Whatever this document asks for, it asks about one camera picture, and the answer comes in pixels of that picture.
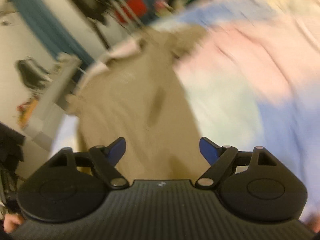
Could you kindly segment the person right hand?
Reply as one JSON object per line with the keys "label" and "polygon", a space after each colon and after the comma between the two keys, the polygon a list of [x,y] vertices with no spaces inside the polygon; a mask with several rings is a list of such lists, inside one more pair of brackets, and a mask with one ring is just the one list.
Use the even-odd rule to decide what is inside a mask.
{"label": "person right hand", "polygon": [[7,213],[4,216],[3,229],[6,233],[11,233],[16,230],[21,224],[25,222],[25,219],[17,213]]}

